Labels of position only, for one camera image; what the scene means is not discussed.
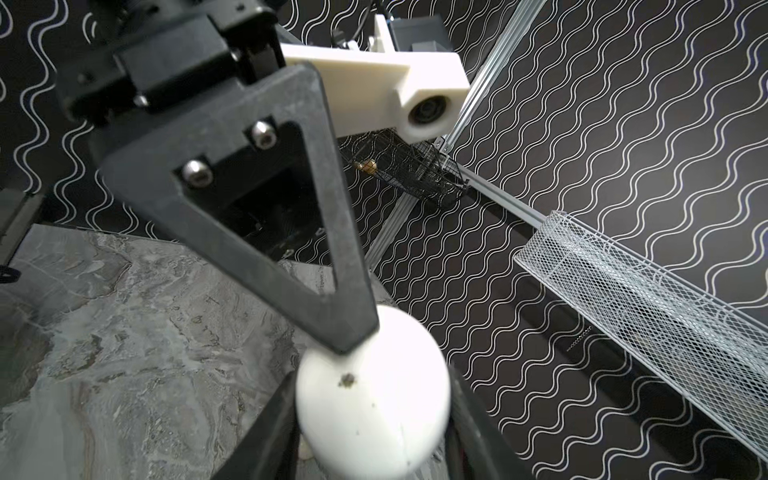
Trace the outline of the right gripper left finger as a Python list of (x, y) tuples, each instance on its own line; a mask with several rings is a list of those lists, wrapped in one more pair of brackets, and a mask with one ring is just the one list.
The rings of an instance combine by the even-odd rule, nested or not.
[(295, 479), (298, 449), (296, 372), (292, 371), (212, 479)]

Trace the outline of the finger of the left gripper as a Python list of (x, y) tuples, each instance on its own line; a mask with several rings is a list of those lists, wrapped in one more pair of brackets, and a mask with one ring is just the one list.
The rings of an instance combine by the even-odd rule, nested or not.
[[(158, 113), (132, 111), (89, 146), (107, 186), (145, 219), (261, 298), (326, 348), (376, 331), (376, 304), (319, 72), (309, 64), (245, 84), (226, 80)], [(229, 227), (251, 196), (261, 220), (300, 208), (325, 230), (335, 289), (318, 294)]]

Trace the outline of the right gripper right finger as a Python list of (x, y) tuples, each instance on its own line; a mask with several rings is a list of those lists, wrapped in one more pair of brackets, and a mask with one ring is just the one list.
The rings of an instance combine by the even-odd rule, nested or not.
[(450, 416), (445, 432), (449, 479), (533, 479), (488, 415), (480, 398), (451, 365)]

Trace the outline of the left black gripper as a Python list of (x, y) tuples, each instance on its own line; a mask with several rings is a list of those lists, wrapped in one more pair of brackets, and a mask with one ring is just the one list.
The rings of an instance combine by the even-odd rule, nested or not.
[(163, 110), (213, 86), (246, 85), (284, 67), (281, 1), (91, 1), (89, 51), (60, 67), (56, 92), (72, 120), (108, 123)]

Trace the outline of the white round charging case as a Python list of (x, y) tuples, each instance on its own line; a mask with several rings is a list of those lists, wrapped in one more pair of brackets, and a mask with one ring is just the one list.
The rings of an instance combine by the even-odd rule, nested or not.
[(377, 308), (378, 330), (346, 355), (302, 356), (300, 432), (341, 479), (402, 479), (438, 449), (450, 416), (448, 365), (430, 332), (404, 311)]

